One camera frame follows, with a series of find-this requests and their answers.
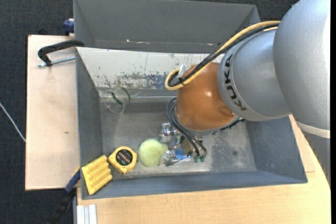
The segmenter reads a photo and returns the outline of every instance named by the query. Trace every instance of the tennis ball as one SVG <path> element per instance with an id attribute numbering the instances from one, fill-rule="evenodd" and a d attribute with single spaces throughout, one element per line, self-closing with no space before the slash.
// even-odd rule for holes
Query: tennis ball
<path id="1" fill-rule="evenodd" d="M 138 157 L 145 166 L 154 167 L 160 164 L 161 157 L 167 150 L 166 144 L 155 139 L 148 139 L 140 145 Z"/>

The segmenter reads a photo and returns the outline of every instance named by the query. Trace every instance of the wooden table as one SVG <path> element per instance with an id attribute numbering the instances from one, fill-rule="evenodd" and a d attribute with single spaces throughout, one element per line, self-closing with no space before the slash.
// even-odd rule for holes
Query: wooden table
<path id="1" fill-rule="evenodd" d="M 75 62 L 37 68 L 39 48 L 64 36 L 29 36 L 26 190 L 62 188 L 79 165 Z M 51 59 L 71 56 L 69 49 Z M 82 200 L 105 223 L 330 223 L 331 192 L 309 144 L 292 120 L 307 184 Z"/>

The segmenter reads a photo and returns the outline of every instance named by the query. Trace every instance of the tape measure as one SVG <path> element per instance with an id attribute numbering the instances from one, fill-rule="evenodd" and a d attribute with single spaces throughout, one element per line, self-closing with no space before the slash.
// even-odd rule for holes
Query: tape measure
<path id="1" fill-rule="evenodd" d="M 118 147 L 108 158 L 109 163 L 123 175 L 137 163 L 137 154 L 126 146 Z"/>

